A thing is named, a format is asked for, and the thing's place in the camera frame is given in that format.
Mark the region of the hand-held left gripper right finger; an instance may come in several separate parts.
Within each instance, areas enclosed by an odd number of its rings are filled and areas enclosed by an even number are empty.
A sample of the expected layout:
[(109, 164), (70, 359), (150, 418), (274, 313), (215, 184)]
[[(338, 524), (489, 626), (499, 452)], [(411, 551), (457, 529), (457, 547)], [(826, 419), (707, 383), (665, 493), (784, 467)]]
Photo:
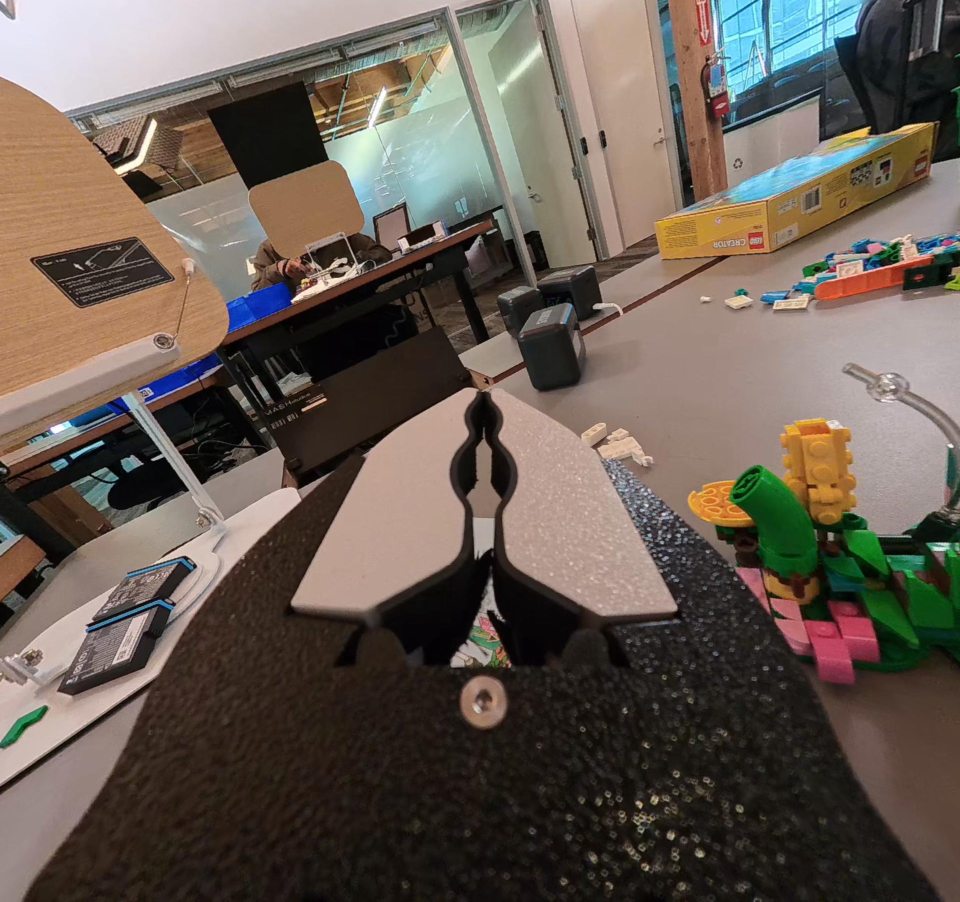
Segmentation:
[(577, 632), (678, 621), (679, 608), (598, 453), (507, 392), (484, 393), (499, 497), (494, 625), (513, 666), (559, 660)]

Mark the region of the heap of white lego pieces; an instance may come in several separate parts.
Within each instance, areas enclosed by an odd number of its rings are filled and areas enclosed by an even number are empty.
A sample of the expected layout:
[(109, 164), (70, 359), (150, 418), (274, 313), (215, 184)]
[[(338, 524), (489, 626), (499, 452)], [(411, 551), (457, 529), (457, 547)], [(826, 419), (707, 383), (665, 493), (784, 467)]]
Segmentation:
[(581, 440), (606, 461), (631, 460), (643, 467), (654, 464), (653, 457), (647, 454), (639, 441), (624, 428), (610, 430), (606, 423), (596, 423), (582, 431)]

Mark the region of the pile of colourful lego pieces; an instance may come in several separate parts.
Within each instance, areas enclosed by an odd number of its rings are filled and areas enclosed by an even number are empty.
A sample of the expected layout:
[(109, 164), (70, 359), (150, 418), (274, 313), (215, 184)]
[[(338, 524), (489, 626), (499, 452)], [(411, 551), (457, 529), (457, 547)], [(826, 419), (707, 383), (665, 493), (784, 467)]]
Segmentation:
[(932, 254), (933, 261), (923, 266), (907, 269), (903, 273), (904, 284), (901, 288), (891, 287), (858, 296), (866, 296), (888, 289), (898, 289), (904, 292), (921, 289), (943, 289), (957, 294), (959, 292), (959, 235), (957, 232), (948, 232), (920, 238), (906, 234), (889, 241), (859, 240), (845, 250), (830, 252), (814, 263), (805, 266), (800, 280), (790, 288), (790, 296), (809, 294), (812, 296), (810, 305), (813, 301), (841, 301), (858, 297), (816, 300), (813, 293), (819, 282), (869, 271), (926, 254)]

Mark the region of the lego instruction booklet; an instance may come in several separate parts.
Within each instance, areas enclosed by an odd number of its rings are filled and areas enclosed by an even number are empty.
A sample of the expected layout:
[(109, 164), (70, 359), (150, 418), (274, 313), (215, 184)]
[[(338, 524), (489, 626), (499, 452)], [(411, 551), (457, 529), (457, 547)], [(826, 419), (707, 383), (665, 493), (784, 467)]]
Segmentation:
[(455, 669), (509, 669), (512, 667), (510, 656), (487, 611), (482, 610), (476, 616), (465, 642), (451, 657), (450, 667)]

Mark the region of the green lego flower model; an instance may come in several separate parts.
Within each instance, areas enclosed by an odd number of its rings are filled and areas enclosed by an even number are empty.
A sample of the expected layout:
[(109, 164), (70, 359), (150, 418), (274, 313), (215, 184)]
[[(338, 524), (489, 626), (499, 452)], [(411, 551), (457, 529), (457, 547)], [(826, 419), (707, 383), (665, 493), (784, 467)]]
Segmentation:
[(931, 652), (959, 660), (958, 453), (946, 444), (944, 512), (880, 535), (856, 512), (851, 432), (786, 424), (782, 476), (754, 465), (693, 490), (688, 506), (736, 553), (736, 571), (789, 649), (825, 683), (897, 673)]

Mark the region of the clear lego rod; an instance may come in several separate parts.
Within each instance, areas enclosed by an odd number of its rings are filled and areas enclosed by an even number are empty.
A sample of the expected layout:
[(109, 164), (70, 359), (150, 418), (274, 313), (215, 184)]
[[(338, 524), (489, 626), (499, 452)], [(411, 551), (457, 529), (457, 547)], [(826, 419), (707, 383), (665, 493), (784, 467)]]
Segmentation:
[(892, 372), (876, 373), (856, 363), (848, 362), (841, 371), (847, 376), (863, 384), (870, 396), (882, 403), (901, 403), (918, 412), (932, 422), (944, 437), (949, 457), (947, 475), (953, 478), (945, 480), (945, 501), (942, 507), (931, 516), (944, 525), (958, 529), (959, 524), (959, 424), (944, 410), (930, 400), (918, 395), (911, 389), (908, 380)]

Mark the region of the orange lego plate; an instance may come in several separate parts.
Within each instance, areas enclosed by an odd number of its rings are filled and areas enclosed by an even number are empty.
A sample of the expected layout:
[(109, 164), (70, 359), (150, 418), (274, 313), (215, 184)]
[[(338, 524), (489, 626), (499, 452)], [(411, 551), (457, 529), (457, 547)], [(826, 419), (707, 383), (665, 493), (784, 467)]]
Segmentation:
[(814, 288), (813, 296), (816, 300), (835, 300), (891, 287), (901, 288), (904, 283), (904, 272), (907, 269), (923, 266), (932, 261), (932, 254), (920, 255), (869, 271), (819, 282)]

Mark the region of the dark grey power station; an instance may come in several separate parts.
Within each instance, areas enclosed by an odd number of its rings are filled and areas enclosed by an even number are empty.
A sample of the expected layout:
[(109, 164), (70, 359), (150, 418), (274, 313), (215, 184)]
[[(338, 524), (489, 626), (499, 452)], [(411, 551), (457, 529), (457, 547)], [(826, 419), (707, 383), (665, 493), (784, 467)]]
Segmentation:
[(537, 281), (536, 288), (546, 306), (569, 303), (581, 322), (595, 318), (595, 306), (603, 302), (594, 265), (551, 270)]
[(568, 388), (581, 381), (587, 354), (576, 311), (569, 302), (532, 313), (517, 339), (536, 391)]
[(528, 285), (515, 286), (497, 296), (499, 314), (512, 338), (519, 335), (532, 314), (546, 307), (543, 297), (539, 288)]

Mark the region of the black office chair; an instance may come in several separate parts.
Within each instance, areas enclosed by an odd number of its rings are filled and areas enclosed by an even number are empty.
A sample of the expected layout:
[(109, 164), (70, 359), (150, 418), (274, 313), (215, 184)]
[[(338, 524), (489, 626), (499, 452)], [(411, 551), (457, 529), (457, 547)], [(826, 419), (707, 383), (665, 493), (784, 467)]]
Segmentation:
[(113, 482), (106, 494), (106, 505), (117, 512), (146, 506), (148, 511), (163, 501), (186, 491), (186, 485), (164, 459), (140, 464)]

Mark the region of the brown office desk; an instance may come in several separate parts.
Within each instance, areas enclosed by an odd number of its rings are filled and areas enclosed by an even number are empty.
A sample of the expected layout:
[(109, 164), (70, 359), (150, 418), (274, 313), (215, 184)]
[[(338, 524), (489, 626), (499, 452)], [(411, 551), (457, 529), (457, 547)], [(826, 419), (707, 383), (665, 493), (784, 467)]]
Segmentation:
[(243, 387), (260, 381), (270, 400), (281, 389), (265, 368), (265, 360), (306, 344), (320, 335), (384, 305), (411, 296), (426, 286), (452, 278), (467, 323), (478, 343), (490, 335), (467, 279), (467, 248), (497, 227), (485, 213), (453, 234), (411, 251), (388, 263), (341, 280), (269, 316), (229, 331), (216, 354)]

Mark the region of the white desktop device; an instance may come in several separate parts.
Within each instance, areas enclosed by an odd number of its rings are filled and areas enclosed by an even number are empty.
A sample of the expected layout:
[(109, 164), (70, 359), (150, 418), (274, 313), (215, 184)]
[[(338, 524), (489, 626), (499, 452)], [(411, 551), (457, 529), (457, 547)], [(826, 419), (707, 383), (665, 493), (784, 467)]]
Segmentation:
[(363, 233), (331, 236), (326, 242), (307, 248), (300, 257), (306, 276), (297, 288), (299, 295), (316, 296), (361, 274), (366, 264), (379, 260), (382, 247)]

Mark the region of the dark framed panel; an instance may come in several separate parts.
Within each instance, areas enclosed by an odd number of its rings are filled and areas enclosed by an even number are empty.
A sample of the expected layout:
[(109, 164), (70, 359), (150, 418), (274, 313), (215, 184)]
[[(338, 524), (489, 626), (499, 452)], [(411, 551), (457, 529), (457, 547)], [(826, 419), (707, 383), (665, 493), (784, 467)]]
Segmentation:
[(379, 245), (396, 252), (400, 250), (400, 239), (411, 230), (411, 221), (406, 201), (400, 201), (373, 216), (374, 238)]

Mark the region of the glass door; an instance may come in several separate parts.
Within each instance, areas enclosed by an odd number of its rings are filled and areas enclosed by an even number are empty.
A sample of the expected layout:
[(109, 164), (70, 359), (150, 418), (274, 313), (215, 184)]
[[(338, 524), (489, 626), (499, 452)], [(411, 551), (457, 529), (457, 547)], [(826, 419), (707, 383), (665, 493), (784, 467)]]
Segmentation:
[(537, 272), (597, 260), (543, 3), (498, 0), (458, 14), (479, 99)]

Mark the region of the wooden pillar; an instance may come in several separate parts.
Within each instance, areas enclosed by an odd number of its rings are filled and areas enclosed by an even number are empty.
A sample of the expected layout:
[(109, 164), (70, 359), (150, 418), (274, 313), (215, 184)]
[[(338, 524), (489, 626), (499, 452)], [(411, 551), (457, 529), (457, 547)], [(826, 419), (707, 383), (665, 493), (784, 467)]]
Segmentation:
[(705, 59), (717, 49), (715, 39), (712, 45), (700, 45), (694, 0), (667, 1), (693, 195), (695, 201), (701, 201), (727, 188), (722, 128), (707, 115), (701, 86)]

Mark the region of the white recycling bin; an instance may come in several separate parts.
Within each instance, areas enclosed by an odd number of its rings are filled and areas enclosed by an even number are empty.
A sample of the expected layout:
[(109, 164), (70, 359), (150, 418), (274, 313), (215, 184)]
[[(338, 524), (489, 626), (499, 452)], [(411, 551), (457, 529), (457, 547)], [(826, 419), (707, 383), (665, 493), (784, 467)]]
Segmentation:
[(725, 128), (726, 187), (812, 152), (821, 141), (822, 94), (798, 96)]

